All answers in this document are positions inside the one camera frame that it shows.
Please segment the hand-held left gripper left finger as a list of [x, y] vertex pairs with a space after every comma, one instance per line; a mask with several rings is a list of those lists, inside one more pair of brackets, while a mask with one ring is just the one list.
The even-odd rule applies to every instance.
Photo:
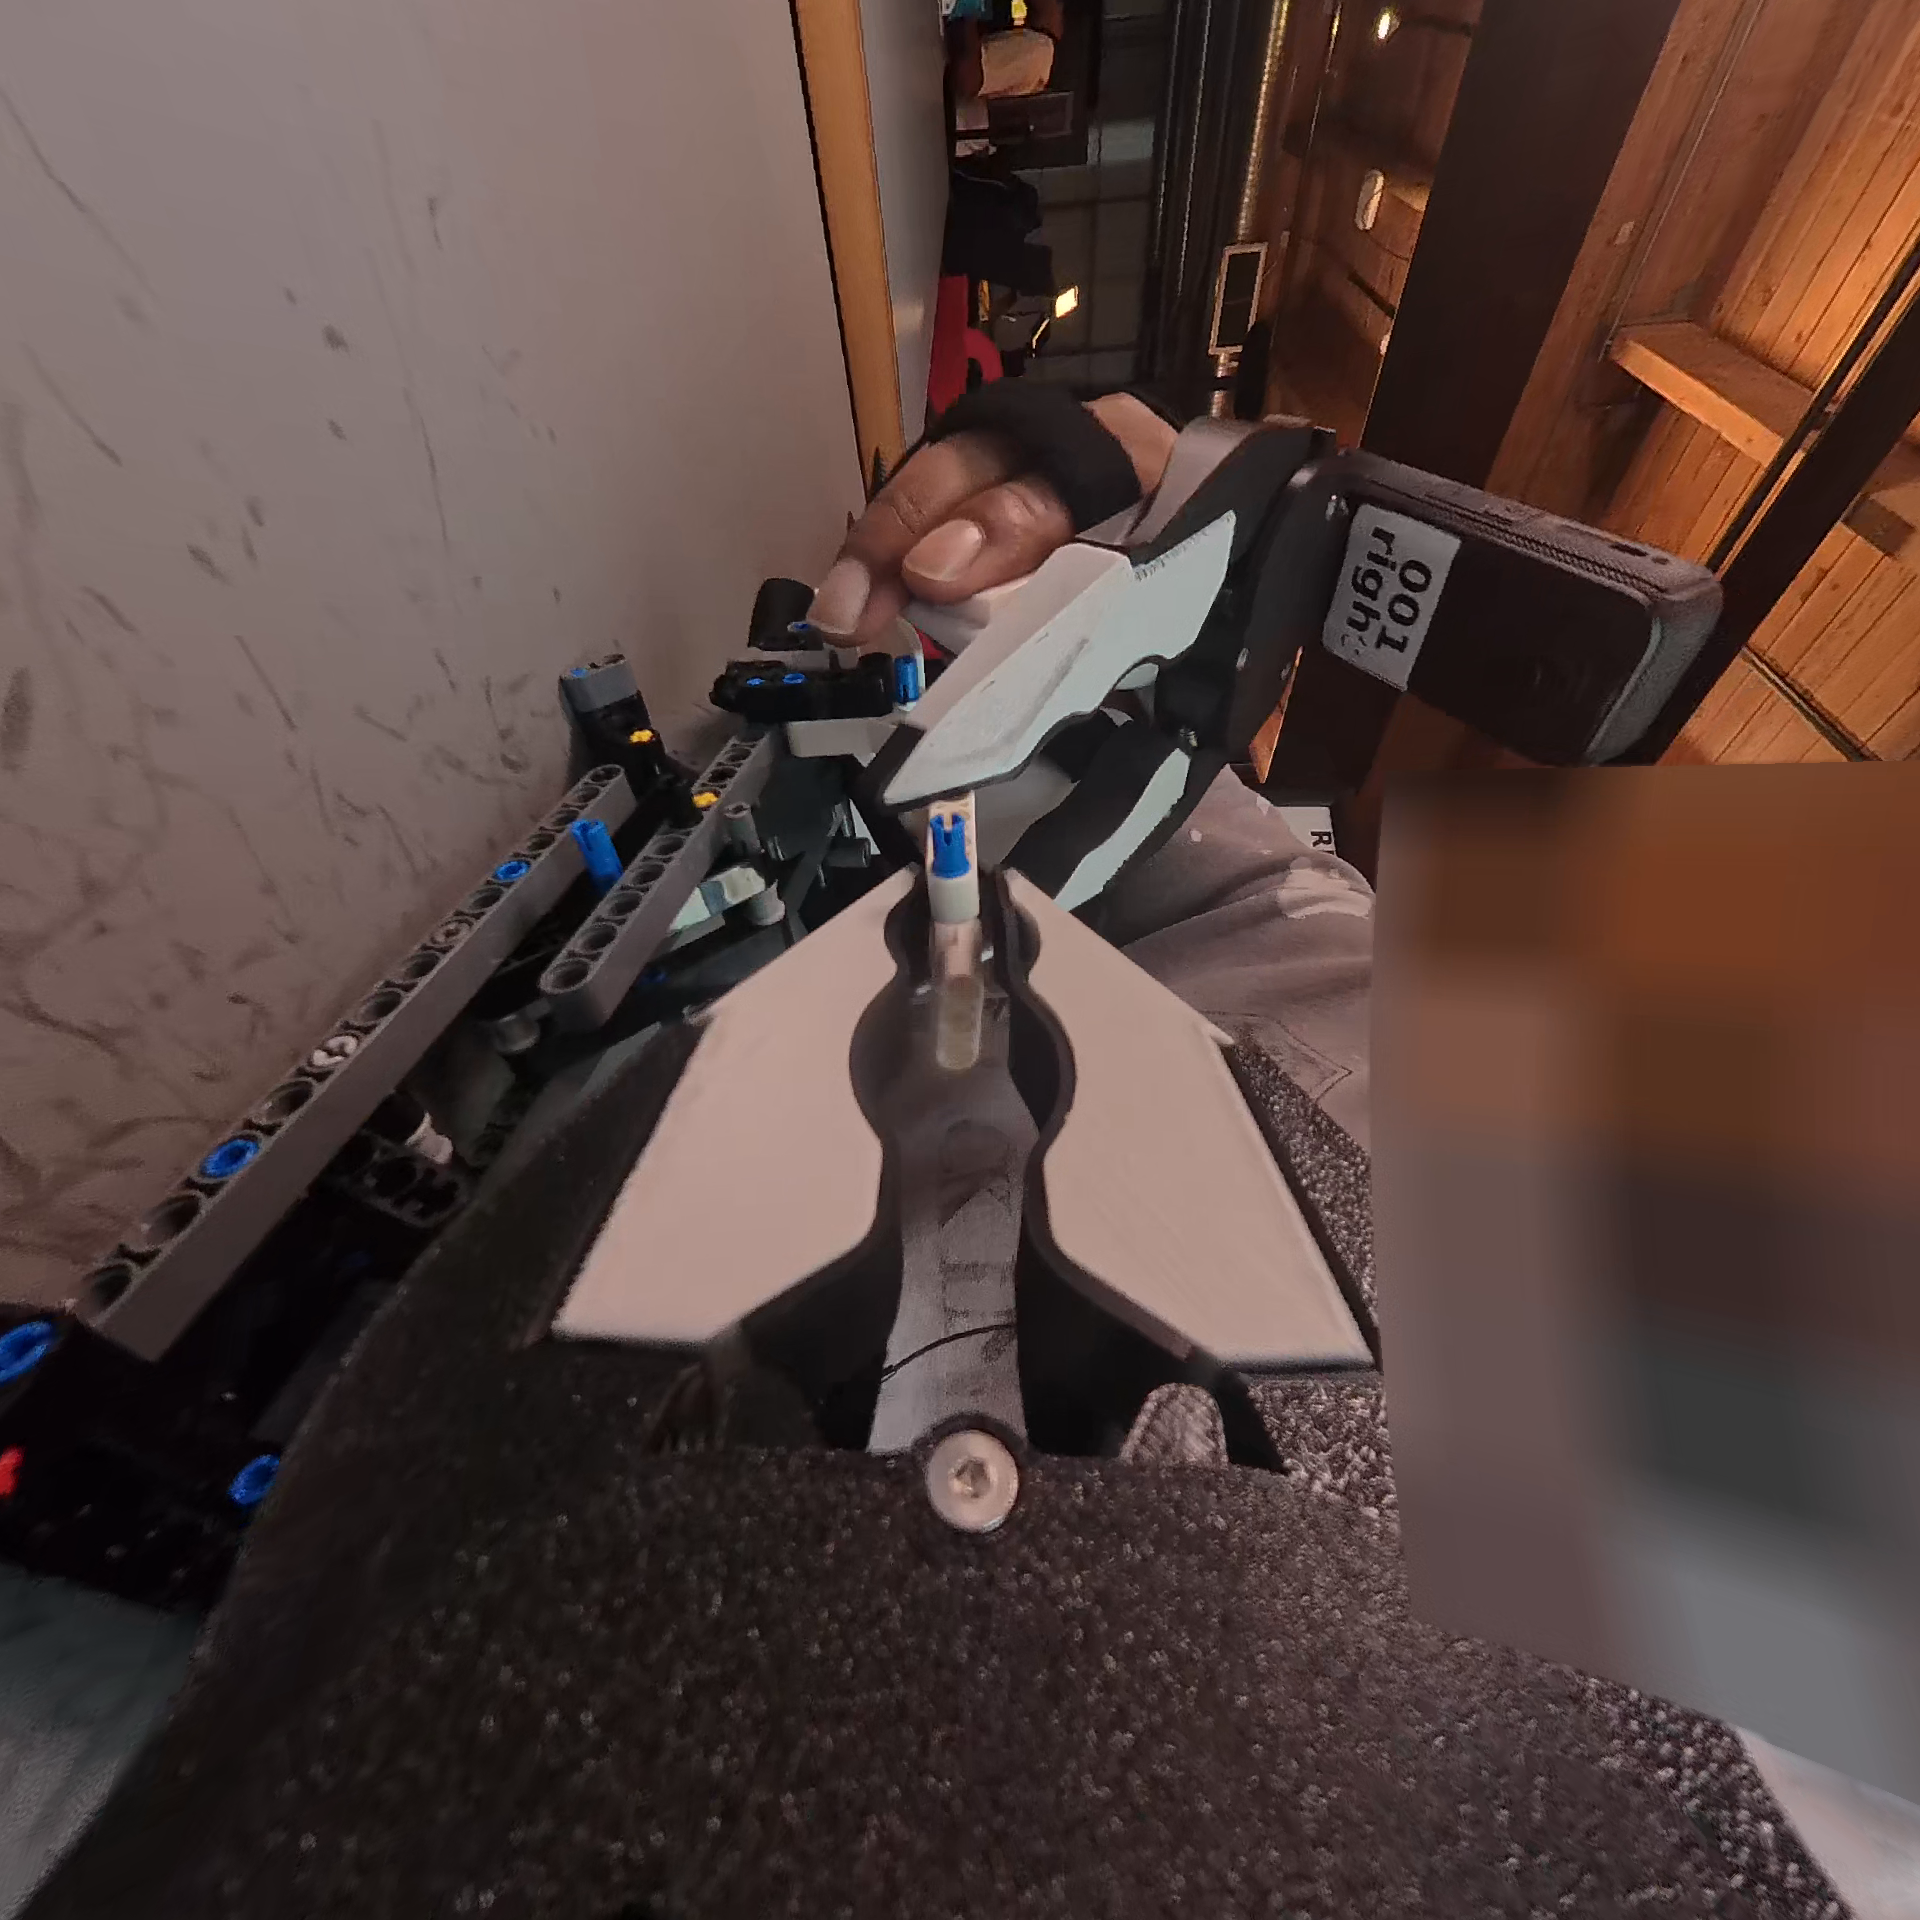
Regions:
[[771, 1374], [864, 1450], [900, 1306], [921, 885], [899, 872], [697, 1023], [552, 1334]]

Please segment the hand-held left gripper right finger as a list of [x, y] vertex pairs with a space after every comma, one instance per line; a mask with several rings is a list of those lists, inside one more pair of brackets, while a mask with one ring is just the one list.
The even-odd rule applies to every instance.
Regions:
[[1279, 1468], [1257, 1378], [1365, 1370], [1371, 1324], [1273, 1155], [1233, 1043], [1023, 876], [1001, 876], [1006, 1066], [1037, 1131], [1016, 1260], [1027, 1442], [1118, 1455], [1182, 1384], [1224, 1459]]

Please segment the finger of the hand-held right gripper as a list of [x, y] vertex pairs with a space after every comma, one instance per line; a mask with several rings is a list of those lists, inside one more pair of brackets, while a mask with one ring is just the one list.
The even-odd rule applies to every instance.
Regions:
[[1231, 754], [1140, 716], [1083, 716], [1050, 737], [1050, 902], [1083, 913], [1152, 858], [1231, 770]]
[[1144, 668], [1196, 655], [1233, 559], [1224, 508], [1152, 559], [1069, 541], [1033, 575], [900, 616], [949, 652], [870, 770], [886, 813], [1011, 781]]

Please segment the partly built toy truck chassis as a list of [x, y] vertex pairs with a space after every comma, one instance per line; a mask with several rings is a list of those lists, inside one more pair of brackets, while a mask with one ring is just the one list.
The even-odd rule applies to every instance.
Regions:
[[65, 1306], [3, 1300], [3, 1566], [199, 1614], [328, 1370], [499, 1155], [616, 1053], [878, 879], [856, 770], [957, 640], [841, 672], [765, 580], [678, 758], [620, 652], [561, 672], [583, 770], [186, 1167]]

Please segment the wood edged side desk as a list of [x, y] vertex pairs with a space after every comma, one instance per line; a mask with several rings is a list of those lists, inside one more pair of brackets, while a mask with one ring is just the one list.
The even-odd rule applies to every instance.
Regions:
[[870, 485], [927, 418], [948, 225], [938, 2], [795, 2], [828, 274]]

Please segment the person's right hand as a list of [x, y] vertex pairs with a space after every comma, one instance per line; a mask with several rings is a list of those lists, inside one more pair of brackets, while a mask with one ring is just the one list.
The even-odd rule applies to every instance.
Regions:
[[918, 446], [845, 533], [807, 623], [828, 648], [878, 649], [908, 603], [948, 608], [1036, 573], [1075, 519], [1006, 436]]

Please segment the wooden wall shelf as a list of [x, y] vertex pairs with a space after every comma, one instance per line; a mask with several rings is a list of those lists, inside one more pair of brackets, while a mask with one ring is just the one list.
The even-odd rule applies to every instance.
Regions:
[[[1806, 385], [1688, 320], [1625, 328], [1607, 355], [1757, 468], [1773, 461], [1813, 406]], [[1916, 431], [1896, 441], [1842, 525], [1916, 573]]]

